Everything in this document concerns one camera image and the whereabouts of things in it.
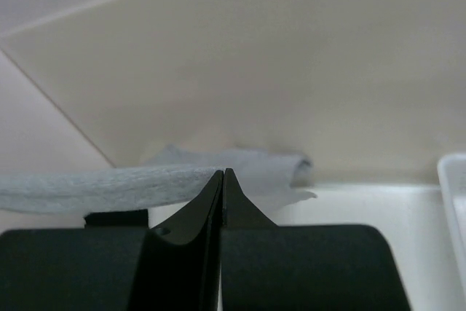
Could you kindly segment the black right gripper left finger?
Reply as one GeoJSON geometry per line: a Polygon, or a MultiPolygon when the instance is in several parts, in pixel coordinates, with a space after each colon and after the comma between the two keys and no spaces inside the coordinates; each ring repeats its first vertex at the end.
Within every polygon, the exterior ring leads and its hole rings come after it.
{"type": "Polygon", "coordinates": [[[19,229],[1,236],[3,310],[211,310],[218,281],[216,172],[154,228],[19,229]]]}

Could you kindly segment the grey tank top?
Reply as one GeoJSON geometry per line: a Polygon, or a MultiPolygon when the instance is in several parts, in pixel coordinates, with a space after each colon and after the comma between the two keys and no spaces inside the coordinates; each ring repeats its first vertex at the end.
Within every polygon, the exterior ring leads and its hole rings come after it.
{"type": "Polygon", "coordinates": [[[195,198],[217,170],[231,168],[260,209],[313,195],[312,162],[302,154],[229,149],[195,153],[167,146],[144,166],[90,173],[1,177],[1,209],[22,213],[97,213],[155,208],[195,198]]]}

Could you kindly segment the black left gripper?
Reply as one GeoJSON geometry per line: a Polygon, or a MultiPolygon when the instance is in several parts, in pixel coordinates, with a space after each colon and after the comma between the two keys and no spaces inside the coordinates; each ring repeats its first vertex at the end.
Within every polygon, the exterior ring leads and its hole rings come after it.
{"type": "Polygon", "coordinates": [[[84,217],[84,227],[142,227],[149,228],[149,211],[129,210],[105,213],[90,213],[84,217]]]}

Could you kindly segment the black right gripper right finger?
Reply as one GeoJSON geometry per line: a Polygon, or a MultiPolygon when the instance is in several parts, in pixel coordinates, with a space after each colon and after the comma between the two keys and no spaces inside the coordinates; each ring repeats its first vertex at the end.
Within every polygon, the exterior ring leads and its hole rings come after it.
{"type": "Polygon", "coordinates": [[[282,227],[224,174],[221,291],[225,310],[409,310],[382,233],[365,224],[282,227]]]}

